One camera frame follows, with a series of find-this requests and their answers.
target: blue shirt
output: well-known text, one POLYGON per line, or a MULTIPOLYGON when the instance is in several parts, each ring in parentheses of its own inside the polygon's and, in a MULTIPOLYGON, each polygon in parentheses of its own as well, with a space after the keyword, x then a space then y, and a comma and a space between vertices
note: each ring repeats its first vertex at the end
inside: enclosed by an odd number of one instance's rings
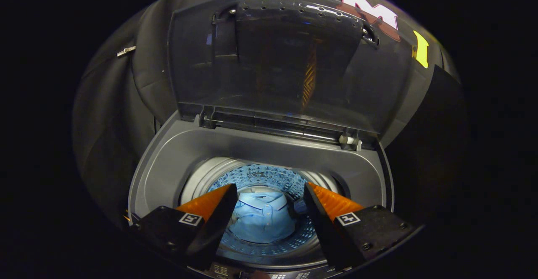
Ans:
POLYGON ((295 230, 286 196, 280 192, 241 193, 234 210, 237 221, 230 231, 254 243, 271 243, 288 237, 295 230))

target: washing machine lid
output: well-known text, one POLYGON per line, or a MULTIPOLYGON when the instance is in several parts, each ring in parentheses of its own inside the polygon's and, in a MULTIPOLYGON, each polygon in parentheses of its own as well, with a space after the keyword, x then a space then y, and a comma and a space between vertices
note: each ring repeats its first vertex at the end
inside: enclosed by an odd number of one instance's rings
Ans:
POLYGON ((182 120, 209 108, 380 139, 409 87, 413 46, 341 5, 209 0, 175 11, 169 77, 182 120))

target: washing machine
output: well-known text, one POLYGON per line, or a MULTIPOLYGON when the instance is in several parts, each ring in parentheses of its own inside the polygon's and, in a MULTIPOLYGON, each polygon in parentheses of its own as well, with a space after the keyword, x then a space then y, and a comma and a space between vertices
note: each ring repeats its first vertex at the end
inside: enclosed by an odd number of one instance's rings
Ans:
POLYGON ((74 143, 88 190, 125 231, 228 184, 283 194, 291 233, 252 242, 231 217, 210 267, 189 271, 329 278, 361 266, 328 263, 293 209, 305 183, 420 228, 456 179, 465 124, 448 53, 385 0, 159 0, 90 63, 74 143))

